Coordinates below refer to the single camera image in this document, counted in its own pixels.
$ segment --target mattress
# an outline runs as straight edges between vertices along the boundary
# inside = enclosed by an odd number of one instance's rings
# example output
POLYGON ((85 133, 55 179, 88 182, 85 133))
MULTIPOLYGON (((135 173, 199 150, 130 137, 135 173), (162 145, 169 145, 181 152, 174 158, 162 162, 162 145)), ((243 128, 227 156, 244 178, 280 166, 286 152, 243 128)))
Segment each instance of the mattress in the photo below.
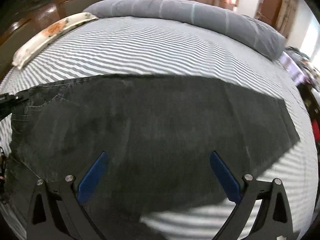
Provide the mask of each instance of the mattress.
MULTIPOLYGON (((300 142, 258 179, 281 178, 287 192, 293 229, 303 235, 311 222, 318 184, 316 146, 311 123, 294 82, 280 64, 211 30, 172 20, 117 17, 87 23, 52 43, 22 71, 13 68, 0 93, 18 91, 63 79, 98 74, 173 74, 219 78, 285 101, 300 142)), ((1 145, 10 152, 11 117, 0 122, 1 145)), ((257 201, 240 236, 246 236, 257 215, 257 201)), ((1 205, 8 213, 8 205, 1 205)), ((145 214, 141 222, 167 239, 212 239, 234 203, 182 211, 145 214)), ((23 221, 17 226, 25 238, 23 221)))

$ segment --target brown wooden door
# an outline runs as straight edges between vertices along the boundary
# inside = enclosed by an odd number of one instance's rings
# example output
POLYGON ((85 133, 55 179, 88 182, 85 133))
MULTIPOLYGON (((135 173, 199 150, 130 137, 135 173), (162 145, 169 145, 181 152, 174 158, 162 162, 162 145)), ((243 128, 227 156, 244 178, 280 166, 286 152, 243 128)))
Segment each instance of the brown wooden door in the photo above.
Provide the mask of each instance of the brown wooden door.
POLYGON ((282 0, 260 0, 256 19, 275 27, 281 4, 282 0))

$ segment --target silver bolt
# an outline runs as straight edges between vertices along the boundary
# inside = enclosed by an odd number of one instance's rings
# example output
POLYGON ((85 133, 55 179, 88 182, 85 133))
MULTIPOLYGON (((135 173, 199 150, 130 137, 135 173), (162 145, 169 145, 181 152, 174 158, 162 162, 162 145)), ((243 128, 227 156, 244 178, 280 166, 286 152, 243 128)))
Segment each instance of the silver bolt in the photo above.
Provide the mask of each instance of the silver bolt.
POLYGON ((275 183, 278 185, 281 185, 282 181, 281 181, 281 179, 275 179, 275 183))
POLYGON ((43 179, 38 179, 37 185, 40 186, 40 185, 42 185, 42 184, 43 184, 43 179))
POLYGON ((72 175, 68 175, 66 176, 66 181, 72 181, 73 180, 73 176, 72 175))
POLYGON ((251 174, 246 174, 245 176, 244 176, 244 178, 246 179, 246 180, 253 180, 253 177, 252 177, 252 175, 251 174))

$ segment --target red object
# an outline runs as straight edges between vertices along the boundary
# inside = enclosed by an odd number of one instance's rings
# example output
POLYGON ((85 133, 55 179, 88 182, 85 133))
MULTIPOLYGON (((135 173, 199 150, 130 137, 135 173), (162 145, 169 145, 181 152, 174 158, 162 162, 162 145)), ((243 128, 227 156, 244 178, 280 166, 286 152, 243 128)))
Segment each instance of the red object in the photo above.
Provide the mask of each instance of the red object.
POLYGON ((320 142, 320 130, 319 130, 317 120, 313 120, 312 129, 313 129, 313 135, 315 136, 315 141, 320 142))

